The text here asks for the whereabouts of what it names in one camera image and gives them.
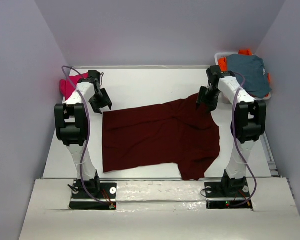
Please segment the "dark red t shirt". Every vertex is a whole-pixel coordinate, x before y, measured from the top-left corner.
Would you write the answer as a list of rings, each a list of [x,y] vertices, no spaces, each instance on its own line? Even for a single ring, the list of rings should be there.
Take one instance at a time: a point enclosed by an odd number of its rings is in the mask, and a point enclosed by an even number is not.
[[[177,164],[184,181],[199,180],[219,157],[220,130],[198,95],[108,111],[102,121],[105,173]]]

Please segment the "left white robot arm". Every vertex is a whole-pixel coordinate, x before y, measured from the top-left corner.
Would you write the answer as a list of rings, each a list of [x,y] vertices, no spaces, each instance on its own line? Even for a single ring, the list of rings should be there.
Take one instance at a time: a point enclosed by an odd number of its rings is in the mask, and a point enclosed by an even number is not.
[[[101,191],[100,177],[94,167],[88,144],[91,135],[91,120],[88,105],[96,114],[101,109],[112,109],[113,103],[105,88],[101,87],[102,77],[81,78],[74,92],[64,102],[54,107],[55,133],[59,141],[67,147],[77,170],[75,193],[85,193],[96,200]]]

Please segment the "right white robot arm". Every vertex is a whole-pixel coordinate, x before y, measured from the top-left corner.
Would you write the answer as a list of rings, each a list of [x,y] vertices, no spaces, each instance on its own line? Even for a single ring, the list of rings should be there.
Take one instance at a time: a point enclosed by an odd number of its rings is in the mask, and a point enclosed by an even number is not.
[[[206,74],[208,86],[200,88],[196,107],[205,105],[212,112],[217,108],[219,95],[227,97],[232,105],[230,130],[233,149],[221,181],[205,183],[205,196],[213,199],[241,195],[249,199],[255,192],[248,187],[247,173],[252,172],[248,160],[255,143],[265,133],[267,104],[244,90],[244,84],[237,80],[238,73],[222,71],[213,65]]]

